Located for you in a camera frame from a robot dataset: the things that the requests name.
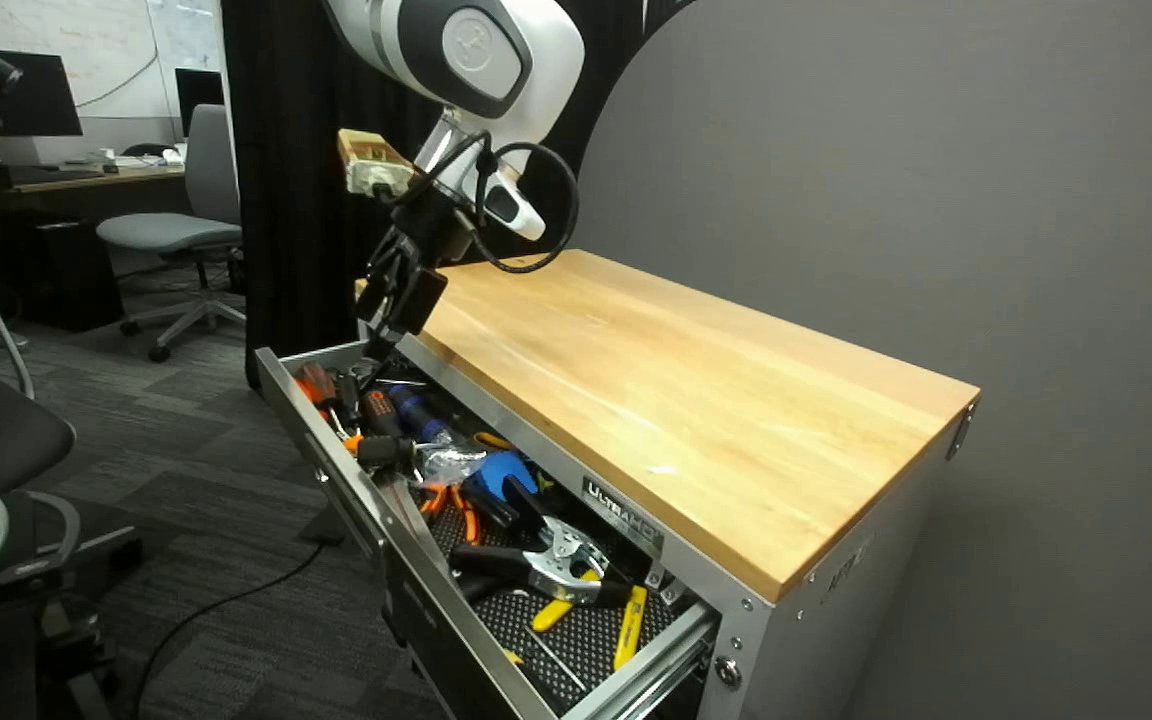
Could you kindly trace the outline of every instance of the drawer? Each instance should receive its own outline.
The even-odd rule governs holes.
[[[644,572],[649,606],[640,650],[618,673],[610,668],[618,606],[573,608],[557,628],[530,633],[530,618],[549,598],[525,590],[470,592],[448,563],[458,518],[420,518],[412,475],[364,472],[339,446],[320,407],[301,393],[294,373],[368,373],[370,366],[358,344],[301,356],[255,350],[255,366],[259,393],[301,451],[320,469],[334,511],[357,542],[380,555],[387,578],[382,621],[397,641],[412,650],[448,716],[695,716],[716,614],[677,582],[666,583],[661,572],[649,572],[655,568],[652,542],[644,542],[649,531],[607,523],[602,498],[549,483],[549,498],[565,506],[565,519],[596,536],[607,555]],[[470,416],[416,368],[403,368],[403,382],[416,382],[458,431],[493,431],[512,446],[507,429]],[[527,466],[534,475],[549,475],[544,451],[527,451]]]

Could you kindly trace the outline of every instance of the tool cabinet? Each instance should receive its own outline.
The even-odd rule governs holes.
[[[368,366],[358,344],[259,350],[448,716],[837,716],[981,393],[591,252],[448,280],[401,356],[649,568],[618,673],[618,608],[534,637],[544,600],[469,600],[403,479],[364,472],[291,382]]]

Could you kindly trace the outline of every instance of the gray wall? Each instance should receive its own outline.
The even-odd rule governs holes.
[[[1152,716],[1152,0],[695,0],[581,246],[983,385],[855,720]]]

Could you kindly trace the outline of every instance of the wooden tabletop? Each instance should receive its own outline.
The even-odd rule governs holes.
[[[973,385],[591,252],[448,280],[423,344],[765,600],[975,401]]]

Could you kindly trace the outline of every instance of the white chair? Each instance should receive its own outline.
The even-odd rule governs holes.
[[[166,320],[166,327],[150,342],[147,362],[166,362],[175,336],[194,325],[249,325],[249,317],[227,306],[227,294],[217,294],[207,280],[207,261],[237,252],[243,240],[227,116],[218,104],[194,104],[193,111],[185,143],[185,190],[189,213],[127,213],[97,223],[97,238],[111,250],[156,252],[166,261],[185,258],[198,273],[198,298],[125,320],[127,336],[139,334],[139,325]]]

